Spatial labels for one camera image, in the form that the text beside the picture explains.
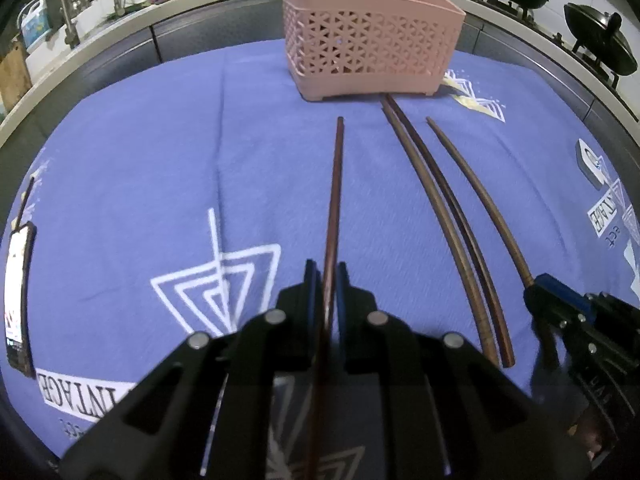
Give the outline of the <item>small white box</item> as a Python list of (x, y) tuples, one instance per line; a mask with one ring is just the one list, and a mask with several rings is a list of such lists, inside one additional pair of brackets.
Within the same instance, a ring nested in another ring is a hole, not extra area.
[(582, 174), (597, 190), (610, 185), (611, 179), (603, 157), (593, 151), (582, 139), (576, 142), (576, 158)]

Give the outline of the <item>black pot with lid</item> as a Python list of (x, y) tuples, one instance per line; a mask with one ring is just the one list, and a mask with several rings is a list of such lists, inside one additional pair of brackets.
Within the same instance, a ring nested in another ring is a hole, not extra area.
[(567, 3), (565, 21), (576, 41), (572, 52), (594, 70), (613, 90), (620, 76), (632, 75), (638, 62), (622, 33), (622, 17), (617, 12), (602, 13), (585, 4)]

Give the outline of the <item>blue detergent jug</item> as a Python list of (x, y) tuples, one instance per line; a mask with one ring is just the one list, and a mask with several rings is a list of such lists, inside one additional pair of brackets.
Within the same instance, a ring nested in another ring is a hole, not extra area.
[(25, 9), (21, 17), (21, 33), (28, 54), (47, 40), (51, 31), (46, 0), (37, 0)]

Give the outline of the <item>reddish brown chopstick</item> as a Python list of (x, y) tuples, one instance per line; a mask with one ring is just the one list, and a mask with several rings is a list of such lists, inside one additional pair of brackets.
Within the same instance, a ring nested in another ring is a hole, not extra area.
[(333, 301), (335, 288), (335, 267), (340, 235), (341, 192), (344, 155), (345, 124), (342, 116), (337, 117), (332, 165), (331, 194), (329, 201), (328, 227), (326, 228), (326, 253), (323, 266), (323, 327), (331, 335), (333, 324)]

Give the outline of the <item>brown wooden chopstick thin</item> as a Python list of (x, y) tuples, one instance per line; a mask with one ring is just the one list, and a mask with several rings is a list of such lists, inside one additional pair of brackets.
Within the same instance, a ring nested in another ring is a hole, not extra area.
[(452, 141), (448, 138), (448, 136), (446, 136), (446, 133), (444, 133), (442, 131), (442, 128), (440, 128), (439, 125), (436, 124), (434, 119), (431, 117), (427, 117), (426, 122), (427, 125), (429, 125), (436, 134), (439, 142), (444, 148), (446, 148), (446, 151), (456, 162), (459, 169), (462, 171), (462, 174), (465, 175), (466, 180), (469, 181), (469, 184), (475, 191), (478, 199), (483, 204), (489, 218), (491, 218), (492, 223), (498, 231), (504, 246), (506, 246), (506, 250), (508, 251), (512, 259), (515, 269), (518, 271), (518, 275), (520, 276), (524, 287), (532, 286), (534, 284), (534, 277), (532, 272), (530, 272), (529, 270), (529, 265), (527, 264), (523, 253), (521, 252), (521, 248), (520, 246), (518, 246), (518, 242), (516, 241), (514, 235), (506, 224), (506, 220), (504, 220), (502, 213), (500, 212), (495, 202), (492, 200), (490, 194), (484, 187), (484, 184), (482, 183), (480, 178), (477, 177), (476, 173), (473, 171), (469, 163), (465, 160), (458, 149), (454, 146)]

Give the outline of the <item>dark brown wooden chopstick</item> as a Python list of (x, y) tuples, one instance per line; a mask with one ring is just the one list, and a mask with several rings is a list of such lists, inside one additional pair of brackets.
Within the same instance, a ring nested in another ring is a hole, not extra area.
[(509, 335), (508, 328), (506, 327), (506, 319), (503, 315), (503, 310), (495, 289), (494, 281), (492, 280), (483, 253), (480, 250), (480, 245), (477, 243), (477, 239), (473, 234), (469, 221), (466, 218), (457, 197), (454, 195), (454, 191), (450, 188), (446, 177), (442, 173), (442, 170), (439, 169), (436, 160), (426, 147), (420, 137), (420, 134), (416, 131), (416, 128), (413, 127), (413, 124), (410, 122), (409, 118), (400, 108), (395, 99), (388, 93), (384, 94), (384, 96), (388, 99), (392, 110), (400, 119), (401, 125), (406, 128), (409, 133), (410, 140), (413, 142), (414, 146), (418, 149), (419, 154), (423, 158), (428, 171), (431, 173), (431, 176), (438, 187), (440, 196), (442, 196), (442, 199), (445, 201), (460, 240), (462, 240), (463, 248), (466, 256), (469, 258), (469, 262), (471, 263), (478, 287), (480, 288), (480, 293), (483, 297), (489, 323), (492, 332), (494, 333), (495, 343), (499, 353), (499, 364), (504, 367), (512, 367), (515, 364), (515, 356), (511, 337)]

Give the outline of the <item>pink perforated utensil basket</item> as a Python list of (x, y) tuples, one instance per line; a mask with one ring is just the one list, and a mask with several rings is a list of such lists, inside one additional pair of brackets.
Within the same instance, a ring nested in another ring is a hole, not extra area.
[(450, 0), (282, 0), (285, 53), (307, 101), (434, 94), (465, 13)]

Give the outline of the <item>steel kitchen faucet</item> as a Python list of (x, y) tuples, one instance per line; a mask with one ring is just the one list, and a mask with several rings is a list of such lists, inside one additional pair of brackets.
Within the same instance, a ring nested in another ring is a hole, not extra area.
[[(25, 13), (25, 9), (28, 8), (32, 3), (37, 0), (30, 0), (28, 3), (22, 6), (21, 10), (18, 11), (16, 18), (16, 27), (18, 31), (18, 38), (20, 38), (21, 43), (24, 44), (22, 33), (21, 33), (21, 17)], [(47, 36), (47, 41), (51, 40), (53, 34), (59, 29), (63, 29), (63, 37), (66, 46), (69, 46), (71, 49), (76, 48), (79, 44), (79, 35), (77, 28), (70, 18), (70, 11), (68, 10), (68, 6), (66, 4), (66, 0), (46, 0), (48, 6), (48, 17), (51, 26), (51, 31)]]

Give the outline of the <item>wooden cutting board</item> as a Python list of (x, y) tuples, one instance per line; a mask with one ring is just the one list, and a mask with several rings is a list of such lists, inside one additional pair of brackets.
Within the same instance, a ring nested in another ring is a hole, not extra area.
[(15, 39), (0, 65), (0, 91), (7, 113), (14, 109), (30, 88), (32, 81), (26, 66), (26, 50), (24, 44)]

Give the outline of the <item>blue printed tablecloth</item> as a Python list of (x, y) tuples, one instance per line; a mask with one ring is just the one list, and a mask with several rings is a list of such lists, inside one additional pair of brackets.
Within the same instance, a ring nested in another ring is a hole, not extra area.
[[(486, 186), (533, 274), (639, 300), (631, 180), (596, 188), (596, 140), (527, 68), (463, 52), (436, 96), (403, 96), (454, 190), (496, 285), (516, 355), (510, 378), (541, 396), (538, 344), (518, 272), (446, 133)], [(1, 375), (14, 410), (62, 454), (194, 330), (232, 333), (321, 260), (334, 134), (345, 128), (340, 257), (415, 330), (476, 337), (424, 189), (375, 96), (303, 100), (281, 41), (179, 58), (80, 101), (25, 168), (3, 155), (1, 217), (36, 228), (27, 315), (36, 374)]]

